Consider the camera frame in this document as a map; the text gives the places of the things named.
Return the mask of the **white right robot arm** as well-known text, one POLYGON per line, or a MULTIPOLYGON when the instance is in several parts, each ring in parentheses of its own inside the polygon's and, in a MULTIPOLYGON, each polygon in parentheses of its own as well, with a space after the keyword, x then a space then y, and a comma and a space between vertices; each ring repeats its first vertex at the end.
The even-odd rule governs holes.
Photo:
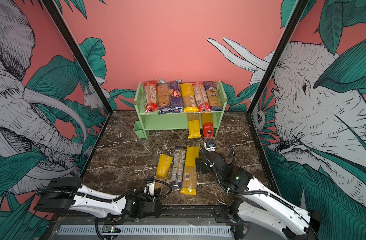
POLYGON ((231 214, 260 225, 285 240, 317 240, 321 214, 283 199, 251 173, 227 164, 215 151, 202 150, 202 161, 222 190, 236 196, 231 214))

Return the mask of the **yellow Pastatime spaghetti bag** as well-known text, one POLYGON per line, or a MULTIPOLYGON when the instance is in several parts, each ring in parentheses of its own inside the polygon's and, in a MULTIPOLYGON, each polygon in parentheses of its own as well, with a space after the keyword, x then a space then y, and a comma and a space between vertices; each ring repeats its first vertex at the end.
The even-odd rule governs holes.
POLYGON ((182 100, 184 105, 185 113, 196 113, 199 111, 195 95, 193 84, 191 83, 183 83, 180 84, 182 100))

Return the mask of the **red yellow spaghetti bag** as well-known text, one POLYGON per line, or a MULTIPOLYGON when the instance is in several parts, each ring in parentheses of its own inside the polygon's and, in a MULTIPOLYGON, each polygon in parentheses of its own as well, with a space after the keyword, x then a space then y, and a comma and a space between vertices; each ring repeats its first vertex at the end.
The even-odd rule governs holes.
POLYGON ((203 128, 204 138, 207 140, 213 140, 215 138, 213 114, 212 113, 202 113, 201 117, 202 117, 202 128, 203 128))

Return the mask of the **blue yellow spaghetti bag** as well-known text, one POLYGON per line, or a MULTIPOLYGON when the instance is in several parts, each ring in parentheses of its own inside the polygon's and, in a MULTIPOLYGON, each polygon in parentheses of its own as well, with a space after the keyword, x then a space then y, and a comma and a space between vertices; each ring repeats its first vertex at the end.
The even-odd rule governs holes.
POLYGON ((167 83, 157 84, 157 95, 158 95, 158 108, 159 115, 167 114, 172 112, 171 100, 170 100, 170 88, 167 83))

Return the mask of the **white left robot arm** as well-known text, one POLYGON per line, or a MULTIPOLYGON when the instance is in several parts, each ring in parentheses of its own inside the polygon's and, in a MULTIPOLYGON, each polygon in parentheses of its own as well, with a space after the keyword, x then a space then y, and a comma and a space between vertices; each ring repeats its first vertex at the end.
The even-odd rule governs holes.
POLYGON ((130 190, 121 196, 110 195, 82 185, 77 177, 52 179, 37 191, 40 197, 35 211, 45 213, 82 212, 99 219, 108 217, 141 219, 158 218, 163 205, 156 198, 130 190))

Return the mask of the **red white-label spaghetti bag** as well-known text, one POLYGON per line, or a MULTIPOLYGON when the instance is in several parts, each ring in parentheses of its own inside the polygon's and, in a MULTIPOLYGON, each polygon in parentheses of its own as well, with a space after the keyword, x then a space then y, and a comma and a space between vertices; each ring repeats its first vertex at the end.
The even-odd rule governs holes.
POLYGON ((145 113, 151 113, 158 110, 157 104, 157 84, 156 81, 144 82, 144 103, 145 113))

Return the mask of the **Ankara spaghetti bag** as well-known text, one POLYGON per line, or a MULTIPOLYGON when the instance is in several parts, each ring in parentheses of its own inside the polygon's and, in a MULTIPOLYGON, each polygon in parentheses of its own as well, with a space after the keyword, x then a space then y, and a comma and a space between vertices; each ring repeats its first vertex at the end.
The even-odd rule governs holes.
POLYGON ((217 85, 215 82, 204 82, 204 87, 207 93, 209 106, 212 111, 222 111, 223 106, 220 101, 217 85))

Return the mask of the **blue Barilla spaghetti bag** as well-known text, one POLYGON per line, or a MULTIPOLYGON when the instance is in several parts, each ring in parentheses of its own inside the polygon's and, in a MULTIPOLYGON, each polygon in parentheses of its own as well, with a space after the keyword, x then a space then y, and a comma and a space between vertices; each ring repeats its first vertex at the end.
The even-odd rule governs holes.
POLYGON ((170 89, 170 101, 173 113, 183 113, 183 101, 180 90, 180 84, 178 82, 169 82, 170 89))

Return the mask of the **red spaghetti bag white label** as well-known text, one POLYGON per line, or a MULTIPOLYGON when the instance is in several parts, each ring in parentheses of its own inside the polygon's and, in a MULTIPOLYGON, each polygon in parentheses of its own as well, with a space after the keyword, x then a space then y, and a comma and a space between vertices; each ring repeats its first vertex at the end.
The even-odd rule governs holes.
POLYGON ((204 83, 203 82, 193 83, 193 89, 199 112, 200 113, 210 112, 211 108, 209 105, 204 83))

